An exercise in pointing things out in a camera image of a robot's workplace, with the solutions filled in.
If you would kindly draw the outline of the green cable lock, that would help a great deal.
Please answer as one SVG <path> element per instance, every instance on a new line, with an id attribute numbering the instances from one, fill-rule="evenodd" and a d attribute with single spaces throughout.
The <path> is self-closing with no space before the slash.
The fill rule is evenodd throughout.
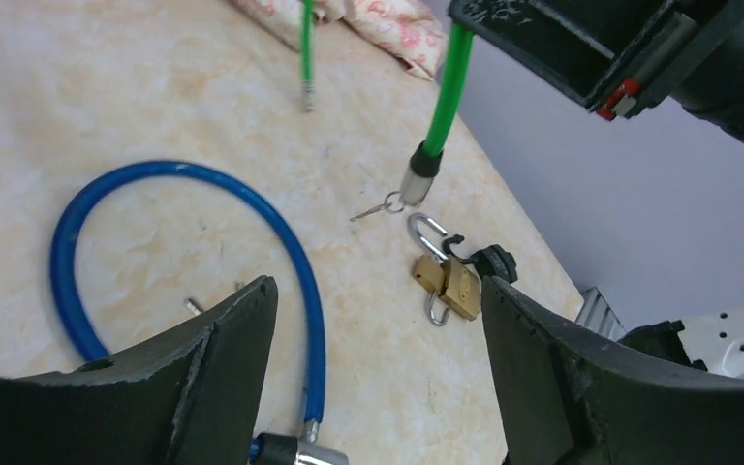
<path id="1" fill-rule="evenodd" d="M 300 17 L 300 72 L 302 108 L 314 109 L 316 100 L 314 67 L 314 3 L 304 1 Z M 450 23 L 447 62 L 432 119 L 424 140 L 410 158 L 398 190 L 408 207 L 419 206 L 440 171 L 443 150 L 461 100 L 474 40 L 474 32 L 456 21 Z"/>

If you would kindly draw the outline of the blue cable lock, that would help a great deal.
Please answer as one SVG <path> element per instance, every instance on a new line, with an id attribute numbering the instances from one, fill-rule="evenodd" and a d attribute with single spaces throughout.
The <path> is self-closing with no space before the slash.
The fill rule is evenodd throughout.
<path id="1" fill-rule="evenodd" d="M 100 340 L 84 309 L 76 277 L 80 232 L 92 210 L 119 189 L 136 183 L 146 187 L 162 178 L 170 187 L 212 189 L 228 194 L 263 219 L 280 241 L 299 285 L 305 311 L 306 372 L 302 392 L 303 424 L 298 439 L 262 433 L 250 445 L 251 464 L 346 464 L 348 456 L 318 442 L 326 411 L 326 324 L 314 269 L 292 227 L 277 209 L 248 184 L 218 170 L 174 160 L 134 163 L 105 173 L 89 182 L 60 215 L 51 239 L 48 276 L 53 303 L 65 332 L 81 357 L 103 359 L 109 350 Z"/>

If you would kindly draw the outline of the blue lock keys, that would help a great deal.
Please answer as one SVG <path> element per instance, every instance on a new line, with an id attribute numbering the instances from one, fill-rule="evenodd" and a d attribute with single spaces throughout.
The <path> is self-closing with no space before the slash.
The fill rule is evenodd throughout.
<path id="1" fill-rule="evenodd" d="M 201 307 L 192 298 L 185 299 L 184 305 L 195 316 L 201 315 L 203 313 Z"/>

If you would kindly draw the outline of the green lock keys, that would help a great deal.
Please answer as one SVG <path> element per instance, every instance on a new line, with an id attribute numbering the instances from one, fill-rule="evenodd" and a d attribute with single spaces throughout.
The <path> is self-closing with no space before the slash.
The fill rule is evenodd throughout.
<path id="1" fill-rule="evenodd" d="M 379 212 L 386 212 L 391 214 L 397 214 L 401 213 L 405 210 L 406 206 L 405 204 L 400 200 L 400 192 L 399 191 L 392 191 L 389 192 L 384 200 L 375 205 L 372 206 L 359 214 L 353 216 L 350 218 L 350 222 L 356 222 L 359 221 L 362 218 L 368 217 L 370 215 L 379 213 Z"/>

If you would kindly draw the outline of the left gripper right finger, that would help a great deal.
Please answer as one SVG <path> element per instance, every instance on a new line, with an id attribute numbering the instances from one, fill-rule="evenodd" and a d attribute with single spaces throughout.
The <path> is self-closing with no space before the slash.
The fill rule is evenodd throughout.
<path id="1" fill-rule="evenodd" d="M 481 314 L 509 464 L 744 464 L 744 380 L 631 349 L 497 277 Z"/>

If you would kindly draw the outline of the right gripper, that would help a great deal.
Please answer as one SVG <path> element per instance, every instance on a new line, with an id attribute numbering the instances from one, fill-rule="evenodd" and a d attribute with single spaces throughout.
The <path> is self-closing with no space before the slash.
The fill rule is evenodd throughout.
<path id="1" fill-rule="evenodd" d="M 744 1 L 469 0 L 449 17 L 605 120 L 671 99 L 744 144 Z"/>

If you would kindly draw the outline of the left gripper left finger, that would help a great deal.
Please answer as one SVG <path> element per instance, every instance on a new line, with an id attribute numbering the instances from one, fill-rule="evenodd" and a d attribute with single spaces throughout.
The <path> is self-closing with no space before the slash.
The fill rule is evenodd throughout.
<path id="1" fill-rule="evenodd" d="M 70 373 L 0 378 L 0 464 L 244 464 L 278 290 L 261 276 Z"/>

